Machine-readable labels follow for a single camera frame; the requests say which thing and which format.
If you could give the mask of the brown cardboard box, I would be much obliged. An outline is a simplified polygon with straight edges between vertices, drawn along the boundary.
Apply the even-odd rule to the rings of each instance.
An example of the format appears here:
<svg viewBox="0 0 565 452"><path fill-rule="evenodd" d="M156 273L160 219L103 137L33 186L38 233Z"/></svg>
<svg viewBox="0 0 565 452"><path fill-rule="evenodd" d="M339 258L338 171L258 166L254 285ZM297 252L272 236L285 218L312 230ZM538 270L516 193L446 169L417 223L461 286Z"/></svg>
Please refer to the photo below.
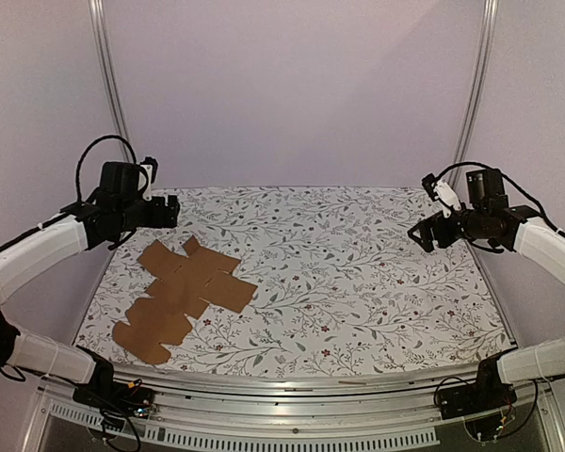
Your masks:
<svg viewBox="0 0 565 452"><path fill-rule="evenodd" d="M180 346L192 331L190 320L209 306L239 314L257 289L234 275L240 260L203 247L194 236L183 249L178 254L158 240L145 248L137 261L154 280L112 330L114 342L146 364L166 363L168 347Z"/></svg>

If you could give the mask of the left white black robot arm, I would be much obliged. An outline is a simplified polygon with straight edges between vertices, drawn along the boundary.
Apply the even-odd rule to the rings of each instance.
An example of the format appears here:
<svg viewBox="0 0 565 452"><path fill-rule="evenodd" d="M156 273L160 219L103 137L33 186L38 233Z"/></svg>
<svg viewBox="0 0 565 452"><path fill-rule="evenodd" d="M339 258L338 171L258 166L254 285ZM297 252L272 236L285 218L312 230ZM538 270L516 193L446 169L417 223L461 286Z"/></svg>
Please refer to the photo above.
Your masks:
<svg viewBox="0 0 565 452"><path fill-rule="evenodd" d="M115 249L142 228L176 227L180 203L173 195L152 193L156 170L151 157L138 164L106 162L88 200L61 208L0 247L0 368L8 365L85 384L86 395L102 409L121 401L119 384L97 372L105 363L102 358L17 327L1 308L29 282L75 255L104 243Z"/></svg>

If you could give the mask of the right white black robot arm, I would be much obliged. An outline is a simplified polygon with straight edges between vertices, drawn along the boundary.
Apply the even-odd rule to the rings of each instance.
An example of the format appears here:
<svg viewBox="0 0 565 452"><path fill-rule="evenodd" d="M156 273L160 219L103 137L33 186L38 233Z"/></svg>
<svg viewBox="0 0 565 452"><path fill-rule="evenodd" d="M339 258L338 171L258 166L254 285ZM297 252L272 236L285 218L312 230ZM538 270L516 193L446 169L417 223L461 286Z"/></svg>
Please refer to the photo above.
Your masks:
<svg viewBox="0 0 565 452"><path fill-rule="evenodd" d="M519 254L565 286L565 232L531 195L526 196L527 205L510 205L504 187L509 177L502 170L476 162L469 166L468 202L459 199L442 175L430 173L423 178L423 189L442 209L411 227L409 238L425 252L447 249L460 240L485 240L489 252ZM564 377L565 337L481 361L468 402L475 410L486 411L503 397L505 386Z"/></svg>

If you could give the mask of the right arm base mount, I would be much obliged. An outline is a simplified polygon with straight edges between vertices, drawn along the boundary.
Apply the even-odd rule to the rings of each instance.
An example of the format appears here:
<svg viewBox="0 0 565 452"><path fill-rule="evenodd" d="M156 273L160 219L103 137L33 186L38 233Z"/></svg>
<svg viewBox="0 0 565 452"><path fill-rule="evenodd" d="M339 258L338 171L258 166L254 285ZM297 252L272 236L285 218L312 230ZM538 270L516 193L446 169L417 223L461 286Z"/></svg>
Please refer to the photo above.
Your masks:
<svg viewBox="0 0 565 452"><path fill-rule="evenodd" d="M433 403L443 419L499 409L517 401L513 386L503 383L499 376L497 362L503 355L500 352L481 361L474 382L449 377L438 385Z"/></svg>

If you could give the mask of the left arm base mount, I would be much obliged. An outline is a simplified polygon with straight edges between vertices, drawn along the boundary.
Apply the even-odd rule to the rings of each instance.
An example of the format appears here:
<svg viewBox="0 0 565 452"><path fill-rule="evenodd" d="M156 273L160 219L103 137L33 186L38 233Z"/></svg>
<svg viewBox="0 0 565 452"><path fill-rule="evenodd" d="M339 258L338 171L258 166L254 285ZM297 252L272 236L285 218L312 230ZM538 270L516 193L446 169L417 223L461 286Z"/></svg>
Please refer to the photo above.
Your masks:
<svg viewBox="0 0 565 452"><path fill-rule="evenodd" d="M73 401L96 409L104 409L127 416L147 416L152 408L155 392L144 387L141 379L129 383L114 380L114 366L97 353L77 346L89 355L95 363L89 383L77 383Z"/></svg>

